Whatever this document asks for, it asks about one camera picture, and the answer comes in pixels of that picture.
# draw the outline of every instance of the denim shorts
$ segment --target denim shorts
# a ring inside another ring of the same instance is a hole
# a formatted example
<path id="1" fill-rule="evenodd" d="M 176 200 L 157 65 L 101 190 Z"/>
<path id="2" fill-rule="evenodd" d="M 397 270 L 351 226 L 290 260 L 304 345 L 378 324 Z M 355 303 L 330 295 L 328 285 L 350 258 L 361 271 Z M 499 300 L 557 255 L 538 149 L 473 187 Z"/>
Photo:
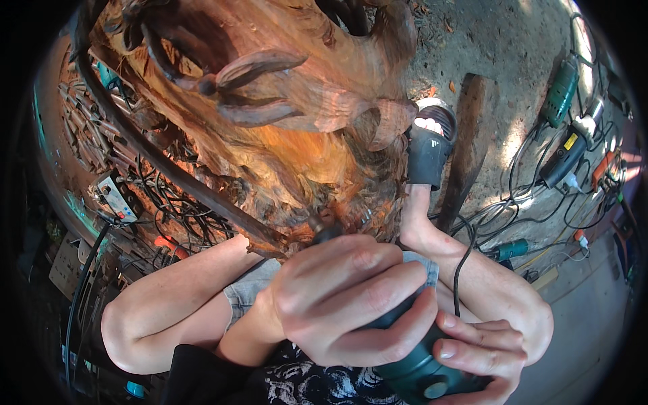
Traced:
<path id="1" fill-rule="evenodd" d="M 439 265 L 426 257 L 412 251 L 403 251 L 403 261 L 416 260 L 425 266 L 428 272 L 426 286 L 437 286 Z M 257 293 L 266 288 L 275 277 L 281 265 L 275 259 L 263 260 L 246 271 L 235 282 L 225 287 L 225 296 L 232 307 L 232 319 L 227 329 L 234 325 L 254 304 Z"/>

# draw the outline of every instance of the electric drill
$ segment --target electric drill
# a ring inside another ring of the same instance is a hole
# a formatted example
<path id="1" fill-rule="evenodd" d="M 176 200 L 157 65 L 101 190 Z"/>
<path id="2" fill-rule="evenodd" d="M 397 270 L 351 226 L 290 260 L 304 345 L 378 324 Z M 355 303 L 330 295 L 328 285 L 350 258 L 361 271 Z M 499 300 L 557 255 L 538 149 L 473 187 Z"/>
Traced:
<path id="1" fill-rule="evenodd" d="M 315 232 L 313 245 L 324 243 L 343 233 L 340 224 L 336 223 L 327 227 L 319 216 L 314 214 L 308 218 L 308 224 Z M 364 326 L 363 329 L 388 329 L 411 308 L 423 288 L 424 286 L 421 286 L 396 308 Z M 435 341 L 443 338 L 452 339 L 434 324 L 405 358 L 398 362 L 374 367 L 374 369 L 402 400 L 411 405 L 424 405 L 443 395 L 483 390 L 491 382 L 490 377 L 475 376 L 451 369 L 434 360 L 432 346 Z"/>

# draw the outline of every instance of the yellow label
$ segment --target yellow label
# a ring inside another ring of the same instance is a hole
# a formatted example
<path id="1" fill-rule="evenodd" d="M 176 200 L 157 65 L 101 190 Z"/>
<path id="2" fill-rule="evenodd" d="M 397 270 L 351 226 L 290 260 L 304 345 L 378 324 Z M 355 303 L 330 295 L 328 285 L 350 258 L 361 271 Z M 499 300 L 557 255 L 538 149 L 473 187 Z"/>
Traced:
<path id="1" fill-rule="evenodd" d="M 571 149 L 572 146 L 573 146 L 573 143 L 576 142 L 576 139 L 578 139 L 578 135 L 573 133 L 572 136 L 570 136 L 569 139 L 567 139 L 567 142 L 565 142 L 565 145 L 564 145 L 565 149 L 567 149 L 567 150 Z"/>

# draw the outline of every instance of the wooden sculpture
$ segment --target wooden sculpture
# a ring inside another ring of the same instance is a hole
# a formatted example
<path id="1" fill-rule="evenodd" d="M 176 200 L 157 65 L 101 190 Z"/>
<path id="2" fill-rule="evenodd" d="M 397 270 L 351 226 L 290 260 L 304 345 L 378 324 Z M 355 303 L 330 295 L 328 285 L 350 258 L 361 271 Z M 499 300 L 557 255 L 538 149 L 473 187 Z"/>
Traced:
<path id="1" fill-rule="evenodd" d="M 398 233 L 417 111 L 404 1 L 111 0 L 89 39 L 193 140 L 208 184 L 286 236 L 251 237 L 251 250 L 289 256 L 312 238 L 310 213 L 380 241 Z"/>

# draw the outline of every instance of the black t-shirt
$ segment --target black t-shirt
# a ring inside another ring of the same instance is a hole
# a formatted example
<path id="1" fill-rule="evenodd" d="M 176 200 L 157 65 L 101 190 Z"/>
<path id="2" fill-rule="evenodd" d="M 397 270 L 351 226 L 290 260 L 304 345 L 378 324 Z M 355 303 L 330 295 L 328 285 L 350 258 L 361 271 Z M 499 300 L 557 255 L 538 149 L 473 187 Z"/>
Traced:
<path id="1" fill-rule="evenodd" d="M 321 367 L 283 341 L 263 367 L 244 367 L 211 351 L 178 345 L 163 405 L 404 404 L 372 368 Z"/>

